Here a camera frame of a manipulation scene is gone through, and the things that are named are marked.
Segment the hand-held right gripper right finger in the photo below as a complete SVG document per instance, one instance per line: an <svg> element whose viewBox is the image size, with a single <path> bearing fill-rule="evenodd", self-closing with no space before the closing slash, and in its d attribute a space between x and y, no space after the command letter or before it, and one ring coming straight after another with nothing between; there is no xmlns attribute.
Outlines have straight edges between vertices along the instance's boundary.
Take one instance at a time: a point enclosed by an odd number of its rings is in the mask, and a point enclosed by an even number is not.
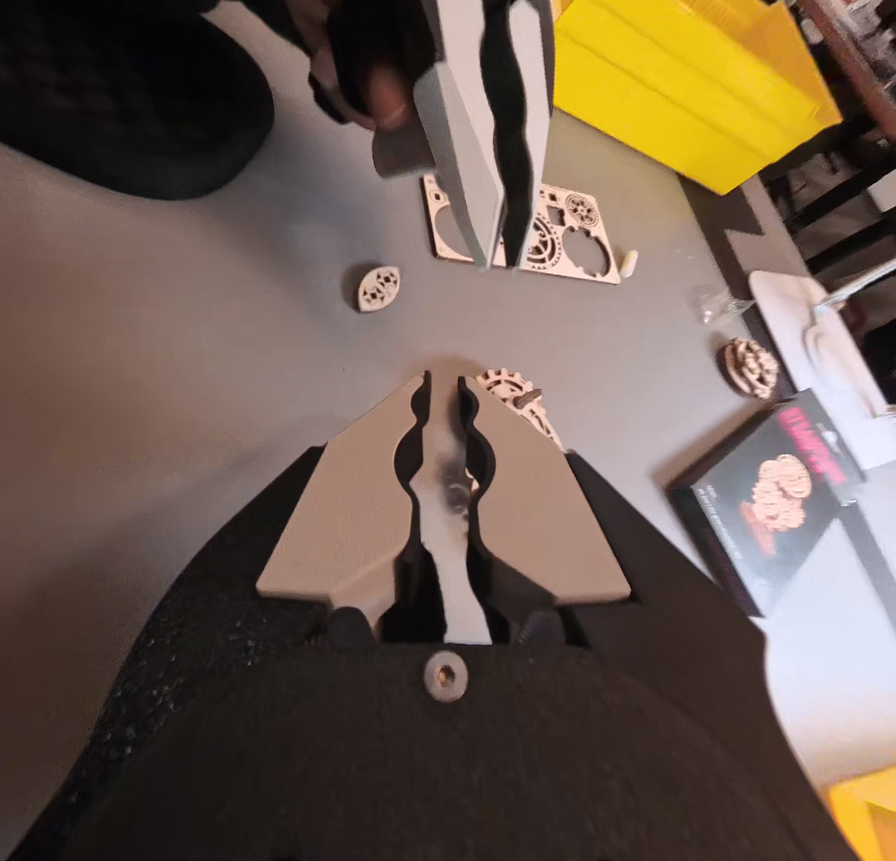
<svg viewBox="0 0 896 861"><path fill-rule="evenodd" d="M632 588L566 453L469 376L458 378L466 432L469 547L487 564L495 608L611 604Z"/></svg>

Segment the person's left forearm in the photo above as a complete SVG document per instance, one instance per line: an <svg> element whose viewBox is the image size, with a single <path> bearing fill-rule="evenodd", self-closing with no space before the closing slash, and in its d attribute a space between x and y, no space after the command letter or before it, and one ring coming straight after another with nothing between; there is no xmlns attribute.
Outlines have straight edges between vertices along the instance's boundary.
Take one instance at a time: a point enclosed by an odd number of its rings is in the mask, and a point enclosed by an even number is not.
<svg viewBox="0 0 896 861"><path fill-rule="evenodd" d="M138 198L222 188L275 116L261 68L207 18L222 1L1 0L2 146Z"/></svg>

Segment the black puzzle box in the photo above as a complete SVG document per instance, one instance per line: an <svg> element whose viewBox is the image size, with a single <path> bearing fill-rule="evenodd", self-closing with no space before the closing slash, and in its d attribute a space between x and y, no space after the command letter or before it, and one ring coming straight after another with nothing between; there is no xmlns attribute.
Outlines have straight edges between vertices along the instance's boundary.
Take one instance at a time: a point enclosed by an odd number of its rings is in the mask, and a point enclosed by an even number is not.
<svg viewBox="0 0 896 861"><path fill-rule="evenodd" d="M681 457L666 496L711 576L769 618L835 524L894 621L894 561L877 514L889 473L865 471L833 414L804 389L720 427Z"/></svg>

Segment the white document stand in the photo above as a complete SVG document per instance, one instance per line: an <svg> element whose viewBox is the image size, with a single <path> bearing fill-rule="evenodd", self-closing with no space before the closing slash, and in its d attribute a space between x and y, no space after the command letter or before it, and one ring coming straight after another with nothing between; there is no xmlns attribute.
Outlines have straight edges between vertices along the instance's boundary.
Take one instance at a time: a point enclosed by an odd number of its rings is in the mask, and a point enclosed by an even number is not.
<svg viewBox="0 0 896 861"><path fill-rule="evenodd" d="M810 275L756 270L748 284L790 381L819 393L849 416L894 418L888 401L847 325L848 301L885 277L895 261L868 269L829 291Z"/></svg>

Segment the clear plastic bag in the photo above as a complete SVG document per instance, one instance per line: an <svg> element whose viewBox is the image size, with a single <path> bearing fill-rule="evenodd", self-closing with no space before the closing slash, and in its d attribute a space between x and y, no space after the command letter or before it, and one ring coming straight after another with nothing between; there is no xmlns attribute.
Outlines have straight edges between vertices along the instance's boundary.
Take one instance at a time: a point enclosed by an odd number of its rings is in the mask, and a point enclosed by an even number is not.
<svg viewBox="0 0 896 861"><path fill-rule="evenodd" d="M741 318L755 304L752 297L740 297L729 286L721 284L699 285L692 294L694 314L707 327Z"/></svg>

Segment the metal storage rack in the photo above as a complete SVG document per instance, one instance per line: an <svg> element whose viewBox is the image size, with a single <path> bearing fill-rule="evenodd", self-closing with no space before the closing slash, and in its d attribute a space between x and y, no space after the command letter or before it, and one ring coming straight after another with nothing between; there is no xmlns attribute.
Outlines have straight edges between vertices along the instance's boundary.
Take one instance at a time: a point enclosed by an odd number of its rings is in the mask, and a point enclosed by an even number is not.
<svg viewBox="0 0 896 861"><path fill-rule="evenodd" d="M848 24L848 10L838 0L797 0L802 11L819 30L823 42L846 81L857 94L874 125L890 144L888 157L840 183L816 199L804 211L786 220L791 232L811 226L843 204L861 194L885 176L894 173L895 110L889 84L872 66L855 32ZM877 221L835 242L809 258L805 264L812 275L823 275L830 268L858 253L865 252L884 239L894 240L894 206L879 215Z"/></svg>

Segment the small round wooden gear stack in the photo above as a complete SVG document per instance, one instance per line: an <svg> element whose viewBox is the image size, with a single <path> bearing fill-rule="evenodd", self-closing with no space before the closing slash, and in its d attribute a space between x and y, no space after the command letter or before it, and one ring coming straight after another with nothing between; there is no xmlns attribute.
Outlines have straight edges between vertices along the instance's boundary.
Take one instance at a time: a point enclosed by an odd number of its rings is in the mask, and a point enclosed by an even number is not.
<svg viewBox="0 0 896 861"><path fill-rule="evenodd" d="M721 372L735 392L763 402L773 398L780 365L776 357L753 339L732 339L719 352Z"/></svg>

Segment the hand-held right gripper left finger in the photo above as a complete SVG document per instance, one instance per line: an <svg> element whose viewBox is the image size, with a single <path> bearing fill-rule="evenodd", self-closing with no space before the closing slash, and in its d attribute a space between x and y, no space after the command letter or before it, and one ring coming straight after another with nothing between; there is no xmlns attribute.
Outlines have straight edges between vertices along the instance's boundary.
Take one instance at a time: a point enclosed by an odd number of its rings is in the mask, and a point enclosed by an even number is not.
<svg viewBox="0 0 896 861"><path fill-rule="evenodd" d="M424 371L326 444L255 583L261 597L393 606L396 565L420 536L409 483L422 464L430 396Z"/></svg>

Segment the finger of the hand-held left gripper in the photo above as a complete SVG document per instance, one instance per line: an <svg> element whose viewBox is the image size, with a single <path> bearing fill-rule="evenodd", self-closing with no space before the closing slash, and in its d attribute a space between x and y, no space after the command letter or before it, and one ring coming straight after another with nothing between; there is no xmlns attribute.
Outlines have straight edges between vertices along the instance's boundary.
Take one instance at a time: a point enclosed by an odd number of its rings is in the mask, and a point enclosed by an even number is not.
<svg viewBox="0 0 896 861"><path fill-rule="evenodd" d="M553 105L552 30L550 0L490 0L490 109L509 269L526 260L539 206Z"/></svg>
<svg viewBox="0 0 896 861"><path fill-rule="evenodd" d="M468 254L479 267L490 268L506 194L480 60L486 28L483 0L420 2L434 59L414 84L415 105Z"/></svg>

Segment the person's left hand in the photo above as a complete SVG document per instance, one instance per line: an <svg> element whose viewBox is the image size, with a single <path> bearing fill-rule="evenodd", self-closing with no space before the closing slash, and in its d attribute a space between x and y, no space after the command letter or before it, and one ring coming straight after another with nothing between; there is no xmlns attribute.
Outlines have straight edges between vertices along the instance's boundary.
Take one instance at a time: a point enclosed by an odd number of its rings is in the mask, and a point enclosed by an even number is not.
<svg viewBox="0 0 896 861"><path fill-rule="evenodd" d="M409 81L397 65L368 65L360 82L366 113L349 105L339 87L326 21L342 0L289 0L290 13L309 46L310 76L338 117L368 130L395 131L409 119L412 97Z"/></svg>

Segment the wooden gear assembly with pegs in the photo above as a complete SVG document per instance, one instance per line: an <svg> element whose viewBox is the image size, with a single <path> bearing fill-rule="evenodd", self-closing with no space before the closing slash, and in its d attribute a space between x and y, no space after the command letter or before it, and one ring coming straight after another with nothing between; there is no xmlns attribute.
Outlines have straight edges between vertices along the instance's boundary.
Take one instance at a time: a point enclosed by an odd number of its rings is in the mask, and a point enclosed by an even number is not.
<svg viewBox="0 0 896 861"><path fill-rule="evenodd" d="M526 420L536 431L561 451L565 447L554 429L543 403L543 392L519 372L505 367L488 369L476 376L476 383L489 395ZM478 482L466 469L462 454L443 455L439 459L445 505L454 517L468 523L469 504L478 490Z"/></svg>

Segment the grey desk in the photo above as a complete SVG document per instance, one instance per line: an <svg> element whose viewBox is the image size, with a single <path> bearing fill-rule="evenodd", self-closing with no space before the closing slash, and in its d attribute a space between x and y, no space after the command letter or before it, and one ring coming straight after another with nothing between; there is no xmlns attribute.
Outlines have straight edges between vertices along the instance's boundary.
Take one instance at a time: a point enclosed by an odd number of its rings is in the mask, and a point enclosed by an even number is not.
<svg viewBox="0 0 896 861"><path fill-rule="evenodd" d="M232 181L151 201L2 153L2 857L856 859L769 692L767 638L617 487L722 413L692 294L747 199L568 115L615 288L431 258L418 181L312 105L247 8L210 22L273 93ZM400 271L383 311L357 288ZM521 373L631 588L495 608L445 505L458 378ZM388 609L255 583L326 444L431 374L420 536Z"/></svg>

